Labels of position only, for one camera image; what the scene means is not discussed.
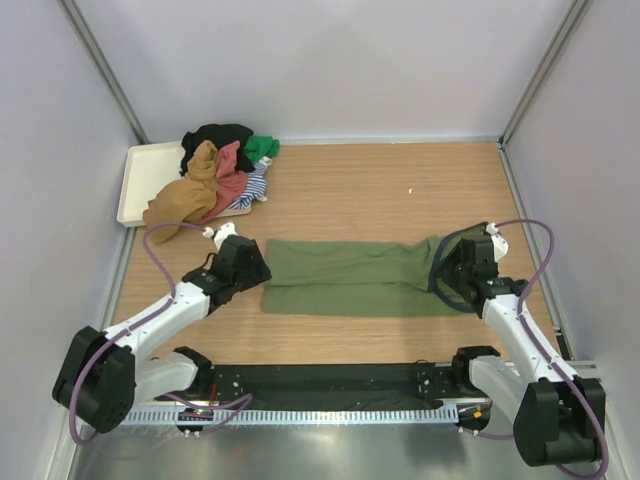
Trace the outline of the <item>olive green printed tank top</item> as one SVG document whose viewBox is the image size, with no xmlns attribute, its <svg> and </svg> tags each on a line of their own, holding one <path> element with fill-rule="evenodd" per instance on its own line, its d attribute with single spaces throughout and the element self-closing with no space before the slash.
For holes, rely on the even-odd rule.
<svg viewBox="0 0 640 480">
<path fill-rule="evenodd" d="M 483 234 L 480 222 L 414 244 L 270 239 L 265 260 L 272 278 L 262 311 L 278 315 L 439 317 L 473 309 L 432 270 L 465 235 Z"/>
</svg>

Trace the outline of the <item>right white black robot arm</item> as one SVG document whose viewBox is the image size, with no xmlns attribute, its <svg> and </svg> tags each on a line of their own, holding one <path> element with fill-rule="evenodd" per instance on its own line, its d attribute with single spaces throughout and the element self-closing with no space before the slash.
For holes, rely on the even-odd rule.
<svg viewBox="0 0 640 480">
<path fill-rule="evenodd" d="M 479 390 L 512 424 L 512 438 L 533 467 L 599 463 L 607 468 L 606 395 L 595 378 L 583 378 L 546 339 L 525 302 L 525 289 L 500 276 L 506 242 L 497 233 L 462 237 L 433 269 L 430 281 L 459 295 L 507 348 L 504 361 L 489 346 L 463 347 L 452 359 L 452 387 Z"/>
</svg>

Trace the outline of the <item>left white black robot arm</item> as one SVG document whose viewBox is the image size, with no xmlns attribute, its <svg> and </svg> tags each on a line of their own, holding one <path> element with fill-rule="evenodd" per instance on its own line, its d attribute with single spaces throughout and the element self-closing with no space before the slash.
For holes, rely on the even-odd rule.
<svg viewBox="0 0 640 480">
<path fill-rule="evenodd" d="M 52 390 L 69 411 L 71 432 L 83 421 L 105 434 L 142 402 L 171 394 L 199 400 L 210 392 L 212 363 L 202 354 L 178 347 L 161 359 L 151 356 L 235 294 L 270 279 L 256 241 L 231 234 L 216 248 L 204 265 L 139 314 L 103 331 L 85 327 L 75 334 Z"/>
</svg>

